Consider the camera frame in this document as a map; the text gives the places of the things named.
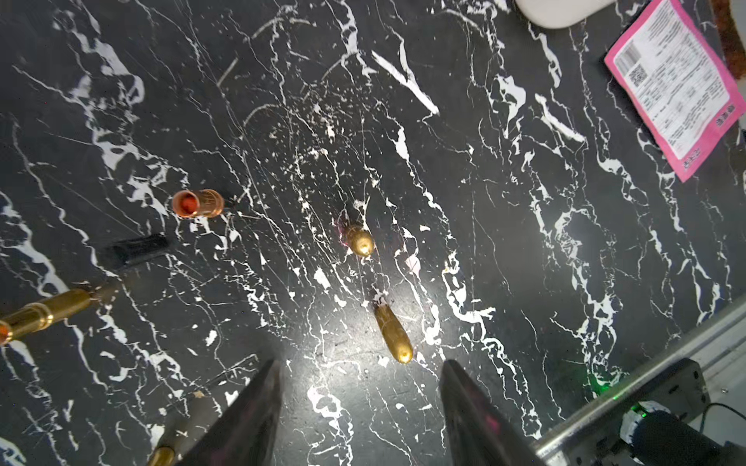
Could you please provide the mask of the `cream rectangular tray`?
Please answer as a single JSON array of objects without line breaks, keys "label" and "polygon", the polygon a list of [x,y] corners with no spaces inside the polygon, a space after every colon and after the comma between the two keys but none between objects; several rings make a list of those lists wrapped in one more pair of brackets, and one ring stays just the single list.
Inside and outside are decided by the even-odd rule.
[{"label": "cream rectangular tray", "polygon": [[516,0],[515,3],[531,23],[545,29],[562,29],[588,19],[614,0]]}]

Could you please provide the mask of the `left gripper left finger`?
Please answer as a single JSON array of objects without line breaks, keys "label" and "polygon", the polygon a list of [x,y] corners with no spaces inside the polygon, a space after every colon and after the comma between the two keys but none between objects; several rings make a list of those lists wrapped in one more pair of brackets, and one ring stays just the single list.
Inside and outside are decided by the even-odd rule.
[{"label": "left gripper left finger", "polygon": [[279,361],[267,361],[181,465],[269,465],[283,407]]}]

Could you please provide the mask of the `pink label card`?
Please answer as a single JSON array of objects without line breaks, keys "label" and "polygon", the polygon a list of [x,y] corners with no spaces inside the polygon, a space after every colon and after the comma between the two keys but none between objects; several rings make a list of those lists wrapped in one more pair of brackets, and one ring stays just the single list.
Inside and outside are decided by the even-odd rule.
[{"label": "pink label card", "polygon": [[736,80],[679,1],[650,2],[604,63],[681,182],[745,114]]}]

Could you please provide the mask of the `black lipstick cap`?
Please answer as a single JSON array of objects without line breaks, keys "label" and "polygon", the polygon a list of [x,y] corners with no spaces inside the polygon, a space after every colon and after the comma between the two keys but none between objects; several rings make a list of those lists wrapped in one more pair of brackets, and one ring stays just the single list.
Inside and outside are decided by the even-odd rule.
[{"label": "black lipstick cap", "polygon": [[170,247],[162,234],[118,241],[105,249],[112,264],[118,268],[137,265],[155,257],[163,256]]}]

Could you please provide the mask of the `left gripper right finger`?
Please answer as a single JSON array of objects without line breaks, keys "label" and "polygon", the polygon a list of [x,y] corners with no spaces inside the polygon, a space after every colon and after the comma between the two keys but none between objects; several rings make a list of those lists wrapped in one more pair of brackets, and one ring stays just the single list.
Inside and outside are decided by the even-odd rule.
[{"label": "left gripper right finger", "polygon": [[455,465],[544,463],[458,361],[444,362],[439,389],[449,451]]}]

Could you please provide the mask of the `aluminium front rail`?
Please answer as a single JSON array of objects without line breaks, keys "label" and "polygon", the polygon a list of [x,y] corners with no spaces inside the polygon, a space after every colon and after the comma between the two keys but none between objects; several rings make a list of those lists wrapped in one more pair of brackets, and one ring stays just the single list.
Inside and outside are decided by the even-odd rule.
[{"label": "aluminium front rail", "polygon": [[703,413],[687,425],[707,436],[705,428],[714,423],[715,408],[724,408],[725,398],[742,396],[745,393],[744,298],[738,298],[673,347],[600,394],[596,400],[553,428],[541,440],[534,442],[532,448],[548,465],[568,465],[566,460],[561,458],[564,443],[616,406],[618,396],[631,396],[666,368],[684,358],[699,363],[710,396],[710,402]]}]

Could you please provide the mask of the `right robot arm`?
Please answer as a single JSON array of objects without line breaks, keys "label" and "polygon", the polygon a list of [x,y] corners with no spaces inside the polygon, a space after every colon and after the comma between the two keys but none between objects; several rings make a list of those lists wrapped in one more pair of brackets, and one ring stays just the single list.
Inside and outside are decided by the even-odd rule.
[{"label": "right robot arm", "polygon": [[642,465],[745,464],[744,447],[717,444],[654,401],[639,402],[623,415],[620,438]]}]

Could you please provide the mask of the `gold lipstick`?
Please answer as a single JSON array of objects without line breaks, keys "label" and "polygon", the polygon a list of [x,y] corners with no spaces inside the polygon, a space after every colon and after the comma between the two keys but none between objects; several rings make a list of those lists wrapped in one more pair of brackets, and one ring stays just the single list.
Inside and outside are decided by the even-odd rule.
[{"label": "gold lipstick", "polygon": [[47,330],[93,306],[110,303],[123,287],[122,280],[106,281],[99,285],[80,283],[67,291],[39,298],[23,306],[11,308],[6,301],[1,301],[1,346]]},{"label": "gold lipstick", "polygon": [[407,364],[414,358],[414,349],[407,332],[388,304],[379,304],[374,316],[384,341],[399,363]]},{"label": "gold lipstick", "polygon": [[360,257],[372,256],[376,249],[371,233],[356,224],[351,224],[345,229],[344,242],[354,254]]},{"label": "gold lipstick", "polygon": [[181,190],[171,200],[174,213],[182,219],[213,219],[235,208],[235,203],[226,199],[217,190]]}]

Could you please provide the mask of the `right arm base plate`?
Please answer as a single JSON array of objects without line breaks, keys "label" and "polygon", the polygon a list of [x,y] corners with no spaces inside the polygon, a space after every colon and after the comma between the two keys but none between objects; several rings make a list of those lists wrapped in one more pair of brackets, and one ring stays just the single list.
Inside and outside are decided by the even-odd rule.
[{"label": "right arm base plate", "polygon": [[710,396],[699,363],[684,358],[658,374],[627,398],[570,438],[561,448],[568,465],[638,465],[622,432],[624,418],[643,419],[654,409],[664,409],[682,423],[701,415]]}]

